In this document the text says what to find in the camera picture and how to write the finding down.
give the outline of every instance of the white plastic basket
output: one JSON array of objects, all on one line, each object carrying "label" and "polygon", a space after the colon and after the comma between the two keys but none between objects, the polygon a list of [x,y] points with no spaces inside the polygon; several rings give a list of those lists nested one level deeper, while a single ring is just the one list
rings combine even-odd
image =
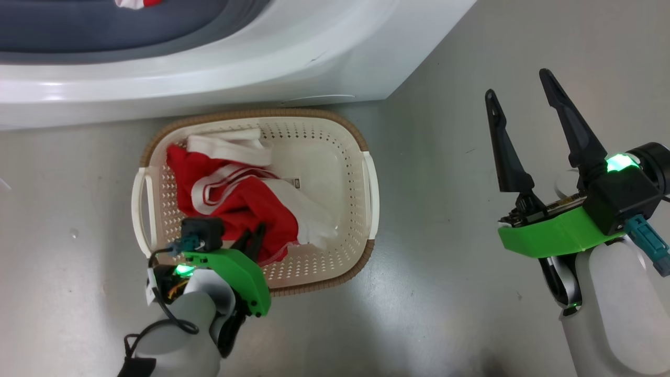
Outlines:
[{"label": "white plastic basket", "polygon": [[[326,250],[290,247],[281,262],[263,268],[271,292],[295,294],[341,284],[365,265],[379,224],[377,173],[367,144],[347,120],[329,111],[276,109],[237,111],[177,121],[149,143],[133,183],[135,236],[148,257],[174,241],[185,217],[177,208],[176,184],[165,151],[192,134],[259,127],[273,142],[271,169],[282,178],[300,178],[301,190],[336,219],[338,237]],[[146,190],[149,229],[142,216]],[[162,256],[164,264],[184,262]]]}]

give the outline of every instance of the washing machine door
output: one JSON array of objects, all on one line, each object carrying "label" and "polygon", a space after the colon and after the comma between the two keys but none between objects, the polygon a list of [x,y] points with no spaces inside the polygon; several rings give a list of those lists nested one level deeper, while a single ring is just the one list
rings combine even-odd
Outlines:
[{"label": "washing machine door", "polygon": [[90,64],[151,58],[228,37],[269,0],[0,0],[0,64]]}]

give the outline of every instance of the robotic arm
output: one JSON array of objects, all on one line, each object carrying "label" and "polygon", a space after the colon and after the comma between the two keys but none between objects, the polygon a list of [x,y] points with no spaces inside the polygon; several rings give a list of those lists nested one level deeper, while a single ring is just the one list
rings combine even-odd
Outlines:
[{"label": "robotic arm", "polygon": [[[158,302],[164,315],[126,336],[119,377],[215,377],[246,318],[267,314],[270,291],[256,264],[265,226],[246,232],[229,249],[222,249],[223,231],[218,218],[187,218],[182,238],[151,255],[147,302]],[[183,254],[188,265],[155,265],[163,252]],[[180,287],[183,293],[168,308],[166,300]]]},{"label": "robotic arm", "polygon": [[537,258],[556,303],[579,376],[670,374],[670,318],[640,251],[661,276],[668,245],[647,223],[670,193],[670,151],[648,143],[606,160],[606,151],[551,71],[539,72],[577,168],[578,192],[545,205],[505,131],[493,90],[486,110],[500,191],[519,193],[500,219],[506,249]]}]

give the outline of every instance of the blue connector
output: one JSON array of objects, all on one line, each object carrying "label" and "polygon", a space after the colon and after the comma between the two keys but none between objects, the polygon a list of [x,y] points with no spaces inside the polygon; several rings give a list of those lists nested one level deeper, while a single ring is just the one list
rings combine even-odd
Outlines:
[{"label": "blue connector", "polygon": [[187,235],[184,238],[175,239],[174,242],[170,242],[167,246],[172,249],[170,255],[177,256],[182,252],[192,252],[199,248],[200,238],[197,235]]},{"label": "blue connector", "polygon": [[642,215],[637,215],[626,222],[624,231],[632,241],[651,259],[656,271],[662,276],[670,275],[670,254],[668,244],[647,223]]}]

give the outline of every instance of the green led light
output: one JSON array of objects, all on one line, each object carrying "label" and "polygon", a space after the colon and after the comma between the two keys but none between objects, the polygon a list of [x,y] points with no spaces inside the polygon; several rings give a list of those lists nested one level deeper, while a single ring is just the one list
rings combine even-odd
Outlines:
[{"label": "green led light", "polygon": [[174,273],[183,277],[187,276],[193,276],[193,271],[195,271],[195,267],[193,266],[187,266],[185,264],[180,264],[177,266],[177,268],[174,269]]},{"label": "green led light", "polygon": [[621,171],[623,168],[627,168],[629,166],[636,166],[640,167],[638,164],[635,163],[635,161],[630,158],[630,156],[626,154],[615,154],[612,157],[607,159],[607,171]]}]

